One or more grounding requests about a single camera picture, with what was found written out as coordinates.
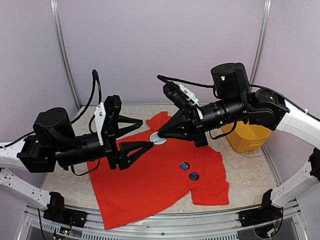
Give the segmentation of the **yellow sunflower brooch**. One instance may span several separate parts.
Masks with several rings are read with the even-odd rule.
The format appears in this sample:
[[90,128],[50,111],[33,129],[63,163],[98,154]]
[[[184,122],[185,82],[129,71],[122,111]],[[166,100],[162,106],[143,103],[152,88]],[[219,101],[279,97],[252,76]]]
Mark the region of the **yellow sunflower brooch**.
[[167,139],[159,137],[158,132],[154,132],[149,136],[149,140],[153,142],[155,145],[162,145],[166,143]]

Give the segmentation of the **red t-shirt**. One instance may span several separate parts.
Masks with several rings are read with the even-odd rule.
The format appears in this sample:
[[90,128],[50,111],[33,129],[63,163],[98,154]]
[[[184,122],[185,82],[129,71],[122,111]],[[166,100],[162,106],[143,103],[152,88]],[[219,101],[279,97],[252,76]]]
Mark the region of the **red t-shirt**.
[[[180,168],[181,162],[190,165]],[[229,183],[220,152],[193,142],[168,139],[143,154],[128,169],[111,170],[106,158],[90,180],[106,230],[153,216],[191,194],[200,206],[229,203]],[[199,180],[191,181],[196,172]]]

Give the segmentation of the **yellow plastic basket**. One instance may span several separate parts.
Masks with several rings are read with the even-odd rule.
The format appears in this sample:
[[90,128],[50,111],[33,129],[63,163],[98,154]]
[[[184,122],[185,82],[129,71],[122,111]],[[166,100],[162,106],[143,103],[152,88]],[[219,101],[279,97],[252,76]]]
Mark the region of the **yellow plastic basket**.
[[260,149],[271,135],[271,131],[260,125],[238,121],[233,132],[226,136],[234,151],[245,153]]

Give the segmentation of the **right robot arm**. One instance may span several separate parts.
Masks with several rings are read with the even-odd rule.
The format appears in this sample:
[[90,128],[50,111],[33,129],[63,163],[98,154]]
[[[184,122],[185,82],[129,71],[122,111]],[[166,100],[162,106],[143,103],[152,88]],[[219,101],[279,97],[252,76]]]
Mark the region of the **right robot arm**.
[[191,141],[196,147],[208,144],[206,132],[225,125],[244,122],[263,126],[271,131],[288,133],[313,146],[314,150],[303,168],[280,186],[263,196],[256,218],[266,222],[276,208],[318,184],[320,181],[320,121],[306,110],[276,91],[258,86],[250,91],[245,66],[224,63],[210,71],[216,102],[199,106],[184,80],[159,75],[163,92],[178,108],[178,112],[158,130],[162,139]]

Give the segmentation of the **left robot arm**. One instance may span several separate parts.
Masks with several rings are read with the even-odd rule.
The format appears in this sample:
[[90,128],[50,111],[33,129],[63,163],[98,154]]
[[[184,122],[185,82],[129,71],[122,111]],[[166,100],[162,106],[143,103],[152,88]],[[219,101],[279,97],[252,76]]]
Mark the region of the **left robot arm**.
[[63,223],[70,218],[64,197],[58,192],[37,188],[13,174],[11,168],[30,173],[52,173],[56,164],[67,169],[74,165],[107,158],[110,169],[128,169],[150,150],[150,141],[122,142],[117,138],[138,129],[142,120],[124,117],[119,110],[100,103],[94,112],[96,133],[76,136],[69,116],[62,107],[41,112],[34,125],[35,134],[0,149],[0,186],[30,202],[41,211],[50,212]]

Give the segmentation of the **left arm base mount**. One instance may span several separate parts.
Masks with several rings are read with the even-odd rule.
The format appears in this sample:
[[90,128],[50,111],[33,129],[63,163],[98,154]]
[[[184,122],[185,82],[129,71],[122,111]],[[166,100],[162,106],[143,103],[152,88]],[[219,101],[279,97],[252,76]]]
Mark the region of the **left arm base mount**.
[[88,213],[85,211],[75,210],[66,208],[62,212],[54,212],[53,210],[47,209],[44,211],[43,217],[46,220],[51,220],[56,223],[68,225],[71,227],[83,228]]

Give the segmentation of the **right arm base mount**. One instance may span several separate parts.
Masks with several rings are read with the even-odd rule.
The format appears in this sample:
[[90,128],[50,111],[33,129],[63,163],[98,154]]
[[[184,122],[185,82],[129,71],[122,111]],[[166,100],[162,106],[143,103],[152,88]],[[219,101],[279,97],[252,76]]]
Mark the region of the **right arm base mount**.
[[239,212],[239,220],[242,227],[249,227],[275,221],[282,217],[282,209],[259,209],[253,208]]

